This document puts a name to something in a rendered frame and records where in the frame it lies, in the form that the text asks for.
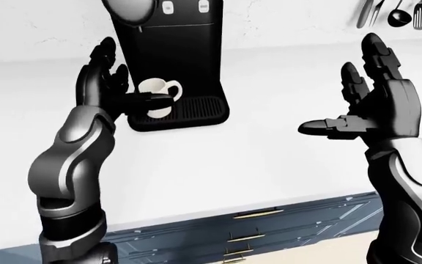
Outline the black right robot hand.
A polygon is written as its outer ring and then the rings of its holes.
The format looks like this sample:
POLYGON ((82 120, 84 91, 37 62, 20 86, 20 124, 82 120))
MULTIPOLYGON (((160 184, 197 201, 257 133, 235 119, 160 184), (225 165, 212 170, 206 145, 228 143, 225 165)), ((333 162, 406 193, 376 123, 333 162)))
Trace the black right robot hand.
POLYGON ((395 138, 419 136, 421 103, 412 82, 401 76, 401 63, 391 48, 375 33, 361 42, 364 70, 374 82, 368 87, 356 67, 341 68, 342 95, 349 103, 344 116, 304 122, 297 129, 309 136, 332 140, 361 138, 368 147, 395 138))

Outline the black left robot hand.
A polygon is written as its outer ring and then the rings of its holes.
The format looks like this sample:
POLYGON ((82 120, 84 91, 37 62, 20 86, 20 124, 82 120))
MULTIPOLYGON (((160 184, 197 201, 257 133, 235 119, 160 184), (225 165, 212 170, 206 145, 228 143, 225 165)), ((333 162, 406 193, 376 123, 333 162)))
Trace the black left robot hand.
POLYGON ((146 114, 174 105, 170 95, 128 92, 128 68, 121 64, 115 73, 110 73, 115 61, 116 43, 112 37, 106 37, 94 47, 89 63, 78 74, 76 105, 99 107, 111 120, 122 114, 146 114))

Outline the white ceramic mug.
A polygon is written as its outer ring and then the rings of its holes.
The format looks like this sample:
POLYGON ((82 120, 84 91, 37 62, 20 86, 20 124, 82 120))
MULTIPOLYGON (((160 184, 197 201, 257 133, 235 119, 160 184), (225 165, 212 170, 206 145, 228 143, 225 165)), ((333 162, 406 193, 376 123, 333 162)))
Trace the white ceramic mug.
MULTIPOLYGON (((171 87, 177 88, 177 94, 173 97, 174 102, 177 102, 182 97, 183 92, 182 85, 178 81, 164 81, 161 78, 149 78, 138 85, 138 91, 169 95, 169 88, 171 87)), ((160 119, 168 116, 171 113, 171 110, 172 107, 151 110, 147 112, 147 116, 150 118, 160 119)))

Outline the steel hanging meat fork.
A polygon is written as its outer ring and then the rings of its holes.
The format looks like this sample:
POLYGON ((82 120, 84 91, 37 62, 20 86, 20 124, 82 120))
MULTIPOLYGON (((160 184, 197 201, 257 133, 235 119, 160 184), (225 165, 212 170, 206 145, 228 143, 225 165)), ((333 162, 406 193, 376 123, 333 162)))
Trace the steel hanging meat fork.
POLYGON ((369 26, 373 26, 377 20, 377 17, 379 15, 380 9, 382 8, 382 5, 384 4, 385 0, 380 0, 379 3, 374 7, 373 13, 371 15, 371 20, 369 21, 369 26))

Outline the dark blue drawer cabinet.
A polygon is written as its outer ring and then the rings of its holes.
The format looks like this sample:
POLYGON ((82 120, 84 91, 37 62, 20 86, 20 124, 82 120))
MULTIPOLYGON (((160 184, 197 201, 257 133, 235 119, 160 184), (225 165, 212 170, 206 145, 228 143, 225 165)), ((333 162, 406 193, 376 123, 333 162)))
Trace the dark blue drawer cabinet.
POLYGON ((245 252, 246 258, 375 231, 381 219, 379 196, 364 193, 109 232, 104 241, 116 245, 119 264, 222 263, 223 254, 229 252, 245 252), (233 219, 237 214, 275 208, 284 212, 233 219), (230 235, 236 238, 259 233, 266 236, 227 242, 230 235))

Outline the steel hanging knife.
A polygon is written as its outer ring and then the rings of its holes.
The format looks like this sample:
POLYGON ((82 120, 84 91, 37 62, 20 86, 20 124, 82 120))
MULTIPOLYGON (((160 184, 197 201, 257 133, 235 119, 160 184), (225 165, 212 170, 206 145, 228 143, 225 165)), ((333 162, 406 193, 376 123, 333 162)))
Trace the steel hanging knife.
POLYGON ((362 8, 359 12, 358 21, 356 23, 357 29, 361 29, 366 25, 373 3, 374 0, 364 0, 362 8))

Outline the black hanging ladle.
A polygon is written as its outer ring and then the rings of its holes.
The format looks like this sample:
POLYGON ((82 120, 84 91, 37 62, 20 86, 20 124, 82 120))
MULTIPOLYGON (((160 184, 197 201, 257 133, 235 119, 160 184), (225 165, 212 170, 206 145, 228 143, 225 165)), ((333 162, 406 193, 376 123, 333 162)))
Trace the black hanging ladle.
POLYGON ((412 21, 412 17, 408 12, 399 9, 402 2, 403 0, 399 0, 396 7, 393 10, 391 10, 388 15, 388 19, 387 19, 388 25, 393 28, 400 28, 400 27, 406 26, 412 21))

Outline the black coffee machine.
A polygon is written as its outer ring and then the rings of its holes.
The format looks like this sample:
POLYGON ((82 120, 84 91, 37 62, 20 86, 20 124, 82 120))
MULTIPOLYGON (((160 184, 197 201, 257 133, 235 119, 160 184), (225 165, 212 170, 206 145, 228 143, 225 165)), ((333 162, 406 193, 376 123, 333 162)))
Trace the black coffee machine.
POLYGON ((178 81, 182 97, 160 119, 133 114, 135 131, 218 125, 229 118, 221 85, 223 0, 102 0, 133 84, 178 81))

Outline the steel slotted spatula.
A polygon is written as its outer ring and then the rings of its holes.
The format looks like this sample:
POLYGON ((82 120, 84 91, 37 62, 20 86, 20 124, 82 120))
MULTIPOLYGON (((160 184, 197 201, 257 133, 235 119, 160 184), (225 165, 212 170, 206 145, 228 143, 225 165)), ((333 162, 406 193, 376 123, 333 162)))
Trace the steel slotted spatula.
POLYGON ((422 30, 422 0, 414 6, 412 24, 414 30, 422 30))

